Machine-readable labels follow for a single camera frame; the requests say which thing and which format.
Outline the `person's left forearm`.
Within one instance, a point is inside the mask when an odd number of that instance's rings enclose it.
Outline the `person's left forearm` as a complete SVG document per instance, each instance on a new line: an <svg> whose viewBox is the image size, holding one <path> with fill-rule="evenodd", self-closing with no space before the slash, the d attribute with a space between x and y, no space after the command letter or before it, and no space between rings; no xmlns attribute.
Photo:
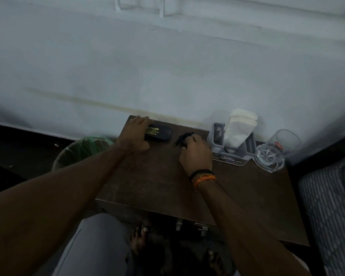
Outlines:
<svg viewBox="0 0 345 276"><path fill-rule="evenodd" d="M27 276L39 269L131 151L115 144L0 192L0 276Z"/></svg>

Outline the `black eyeglasses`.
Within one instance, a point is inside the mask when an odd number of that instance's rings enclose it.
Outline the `black eyeglasses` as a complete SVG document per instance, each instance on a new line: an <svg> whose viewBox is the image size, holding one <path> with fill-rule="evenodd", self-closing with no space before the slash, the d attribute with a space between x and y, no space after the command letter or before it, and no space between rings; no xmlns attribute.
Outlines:
<svg viewBox="0 0 345 276"><path fill-rule="evenodd" d="M181 147L187 148L188 145L186 143L186 139L190 136L192 136L194 132L187 132L178 137L178 139L174 142L173 146L176 147L177 145L180 145Z"/></svg>

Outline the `white paper napkins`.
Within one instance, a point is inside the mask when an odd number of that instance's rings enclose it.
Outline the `white paper napkins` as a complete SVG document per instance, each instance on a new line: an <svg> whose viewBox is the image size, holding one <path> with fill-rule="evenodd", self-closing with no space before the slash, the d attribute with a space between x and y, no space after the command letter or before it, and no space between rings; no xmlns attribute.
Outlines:
<svg viewBox="0 0 345 276"><path fill-rule="evenodd" d="M239 148L257 126L258 115L252 111L232 110L224 126L224 146Z"/></svg>

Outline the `grey striped mattress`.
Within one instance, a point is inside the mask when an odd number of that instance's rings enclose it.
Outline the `grey striped mattress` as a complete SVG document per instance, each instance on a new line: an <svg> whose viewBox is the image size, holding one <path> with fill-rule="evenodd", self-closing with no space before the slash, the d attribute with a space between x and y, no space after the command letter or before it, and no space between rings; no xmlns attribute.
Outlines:
<svg viewBox="0 0 345 276"><path fill-rule="evenodd" d="M345 160L308 173L298 186L327 276L345 276Z"/></svg>

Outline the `person's foot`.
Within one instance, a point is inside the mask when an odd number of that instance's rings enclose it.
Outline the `person's foot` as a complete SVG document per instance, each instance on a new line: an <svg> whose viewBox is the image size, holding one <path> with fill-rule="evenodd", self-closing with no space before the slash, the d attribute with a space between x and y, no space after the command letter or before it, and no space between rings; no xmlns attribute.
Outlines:
<svg viewBox="0 0 345 276"><path fill-rule="evenodd" d="M141 255L146 248L149 231L148 226L141 224L138 225L130 235L129 245L135 256Z"/></svg>
<svg viewBox="0 0 345 276"><path fill-rule="evenodd" d="M222 258L209 248L202 259L202 271L203 276L227 276Z"/></svg>

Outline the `person's left foot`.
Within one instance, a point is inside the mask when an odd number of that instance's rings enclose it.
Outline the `person's left foot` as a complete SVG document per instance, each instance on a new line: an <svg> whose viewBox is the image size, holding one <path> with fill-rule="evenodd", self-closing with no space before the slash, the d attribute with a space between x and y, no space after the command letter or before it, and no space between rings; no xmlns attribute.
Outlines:
<svg viewBox="0 0 345 276"><path fill-rule="evenodd" d="M149 231L148 226L141 224L138 225L130 235L129 245L135 256L141 255L146 248Z"/></svg>

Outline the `clear glass tumbler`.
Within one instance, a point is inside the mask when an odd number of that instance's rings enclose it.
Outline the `clear glass tumbler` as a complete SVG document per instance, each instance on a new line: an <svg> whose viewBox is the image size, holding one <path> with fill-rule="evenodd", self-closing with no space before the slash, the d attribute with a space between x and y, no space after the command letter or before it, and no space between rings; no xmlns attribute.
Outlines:
<svg viewBox="0 0 345 276"><path fill-rule="evenodd" d="M266 143L257 146L253 160L261 169L274 173L285 167L288 154L302 144L300 138L289 130L278 130Z"/></svg>

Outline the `waste bin with green liner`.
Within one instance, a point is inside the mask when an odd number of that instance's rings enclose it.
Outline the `waste bin with green liner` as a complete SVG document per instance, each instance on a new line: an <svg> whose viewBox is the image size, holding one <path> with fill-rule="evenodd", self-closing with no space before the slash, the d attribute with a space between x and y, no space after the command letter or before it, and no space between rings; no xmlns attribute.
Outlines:
<svg viewBox="0 0 345 276"><path fill-rule="evenodd" d="M114 142L105 137L89 136L74 141L64 148L53 162L51 171L70 166L107 150Z"/></svg>

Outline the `person's right forearm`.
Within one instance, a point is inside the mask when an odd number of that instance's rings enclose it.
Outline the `person's right forearm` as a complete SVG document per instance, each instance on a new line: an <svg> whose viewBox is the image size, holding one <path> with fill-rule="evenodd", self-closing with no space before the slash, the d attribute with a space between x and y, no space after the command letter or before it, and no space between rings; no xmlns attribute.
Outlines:
<svg viewBox="0 0 345 276"><path fill-rule="evenodd" d="M241 276L312 276L275 237L247 214L218 181L197 189L224 234Z"/></svg>

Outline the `person's left hand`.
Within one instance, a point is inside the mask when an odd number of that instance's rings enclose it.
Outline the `person's left hand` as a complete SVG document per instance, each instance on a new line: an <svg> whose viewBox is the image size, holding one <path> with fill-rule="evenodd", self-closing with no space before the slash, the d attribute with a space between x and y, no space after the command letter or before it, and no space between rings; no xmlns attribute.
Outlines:
<svg viewBox="0 0 345 276"><path fill-rule="evenodd" d="M129 120L123 127L115 145L130 152L136 152L138 141L145 140L145 130L151 125L152 120L146 116L136 116Z"/></svg>

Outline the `orange wristband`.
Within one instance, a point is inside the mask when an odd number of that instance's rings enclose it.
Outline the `orange wristband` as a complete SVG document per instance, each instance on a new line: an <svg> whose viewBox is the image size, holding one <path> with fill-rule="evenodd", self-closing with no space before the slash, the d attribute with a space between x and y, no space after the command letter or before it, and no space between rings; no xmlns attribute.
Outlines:
<svg viewBox="0 0 345 276"><path fill-rule="evenodd" d="M193 186L197 190L198 185L203 181L216 181L216 176L211 173L198 174L193 178Z"/></svg>

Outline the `person's grey trouser leg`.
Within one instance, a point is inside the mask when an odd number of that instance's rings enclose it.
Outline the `person's grey trouser leg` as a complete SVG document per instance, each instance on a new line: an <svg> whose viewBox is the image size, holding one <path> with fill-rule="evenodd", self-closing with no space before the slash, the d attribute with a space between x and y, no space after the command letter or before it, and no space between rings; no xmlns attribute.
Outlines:
<svg viewBox="0 0 345 276"><path fill-rule="evenodd" d="M80 222L52 276L125 276L128 253L124 225L110 214L96 214Z"/></svg>

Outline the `printed card coaster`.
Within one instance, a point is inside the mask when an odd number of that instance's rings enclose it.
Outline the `printed card coaster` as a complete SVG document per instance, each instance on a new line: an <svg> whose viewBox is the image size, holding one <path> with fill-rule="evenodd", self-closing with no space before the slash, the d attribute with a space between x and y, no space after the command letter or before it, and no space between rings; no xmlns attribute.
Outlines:
<svg viewBox="0 0 345 276"><path fill-rule="evenodd" d="M213 152L212 154L213 154L214 161L227 163L234 166L243 166L249 161L247 159L234 157L231 154L225 155L225 154L220 154L220 153L215 153L215 152Z"/></svg>

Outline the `person's right foot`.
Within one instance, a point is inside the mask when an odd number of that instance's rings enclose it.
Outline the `person's right foot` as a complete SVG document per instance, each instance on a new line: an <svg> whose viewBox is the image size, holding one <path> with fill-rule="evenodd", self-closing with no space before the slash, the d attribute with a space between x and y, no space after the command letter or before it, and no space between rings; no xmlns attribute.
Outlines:
<svg viewBox="0 0 345 276"><path fill-rule="evenodd" d="M227 276L222 258L209 248L202 259L202 271L203 276Z"/></svg>

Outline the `black glasses case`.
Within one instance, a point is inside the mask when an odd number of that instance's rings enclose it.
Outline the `black glasses case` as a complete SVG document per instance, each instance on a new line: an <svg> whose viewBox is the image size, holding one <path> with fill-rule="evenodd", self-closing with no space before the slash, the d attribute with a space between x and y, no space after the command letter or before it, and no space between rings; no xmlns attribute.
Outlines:
<svg viewBox="0 0 345 276"><path fill-rule="evenodd" d="M145 130L145 140L151 140L156 142L167 142L171 139L172 130L168 126L164 125L149 125Z"/></svg>

